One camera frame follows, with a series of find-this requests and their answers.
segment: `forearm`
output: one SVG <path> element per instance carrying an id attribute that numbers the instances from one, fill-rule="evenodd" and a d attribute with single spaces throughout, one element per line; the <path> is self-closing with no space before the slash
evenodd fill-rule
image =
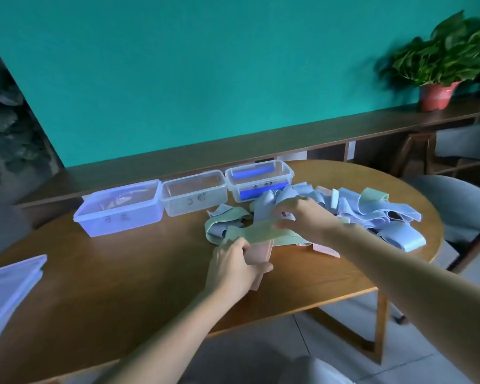
<path id="1" fill-rule="evenodd" d="M 333 249 L 344 255 L 444 355 L 480 382 L 480 288 L 407 254 L 359 226 L 345 225 Z"/>
<path id="2" fill-rule="evenodd" d="M 100 383 L 177 383 L 201 342 L 231 306 L 221 290 L 202 293 Z"/>

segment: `person's left arm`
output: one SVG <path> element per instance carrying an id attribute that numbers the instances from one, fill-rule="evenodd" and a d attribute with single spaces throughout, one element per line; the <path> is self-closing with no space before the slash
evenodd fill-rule
<path id="1" fill-rule="evenodd" d="M 220 318 L 249 291 L 272 264 L 247 265 L 244 238 L 213 252 L 205 290 L 169 325 L 120 362 L 99 384 L 175 384 L 199 345 Z"/>

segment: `hand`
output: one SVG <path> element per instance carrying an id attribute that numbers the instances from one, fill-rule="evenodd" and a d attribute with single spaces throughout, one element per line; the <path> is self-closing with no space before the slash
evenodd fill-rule
<path id="1" fill-rule="evenodd" d="M 235 304 L 249 291 L 258 275 L 272 271 L 274 266 L 270 263 L 246 264 L 243 250 L 249 247 L 245 238 L 237 238 L 234 242 L 224 240 L 213 251 L 206 289 L 224 292 L 232 300 L 231 303 Z"/>
<path id="2" fill-rule="evenodd" d="M 287 198 L 277 204 L 272 214 L 292 213 L 295 220 L 280 219 L 274 223 L 276 229 L 289 229 L 309 242 L 330 246 L 328 238 L 337 235 L 344 226 L 333 214 L 329 213 L 311 198 Z"/>

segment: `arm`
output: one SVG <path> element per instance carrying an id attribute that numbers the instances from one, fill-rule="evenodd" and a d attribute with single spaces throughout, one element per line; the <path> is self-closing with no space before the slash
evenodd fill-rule
<path id="1" fill-rule="evenodd" d="M 205 290 L 152 339 L 98 381 L 100 384 L 175 384 L 218 320 L 249 291 L 272 264 L 247 265 L 244 238 L 224 242 L 213 252 Z"/>
<path id="2" fill-rule="evenodd" d="M 449 360 L 480 383 L 480 287 L 409 255 L 359 225 L 342 224 L 308 198 L 281 202 L 290 229 L 338 251 L 362 271 Z"/>

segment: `table top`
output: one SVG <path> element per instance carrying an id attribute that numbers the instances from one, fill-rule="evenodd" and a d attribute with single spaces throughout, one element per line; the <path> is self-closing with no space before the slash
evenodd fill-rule
<path id="1" fill-rule="evenodd" d="M 427 245 L 412 252 L 431 261 L 443 238 L 429 201 L 391 175 L 350 163 L 289 162 L 294 183 L 372 187 L 422 213 L 412 225 Z M 90 238 L 67 213 L 0 254 L 0 267 L 47 254 L 44 275 L 0 337 L 0 384 L 29 383 L 122 358 L 176 316 L 203 289 L 213 245 L 205 210 Z M 344 257 L 310 247 L 275 247 L 274 270 L 212 329 L 219 333 L 376 290 Z"/>

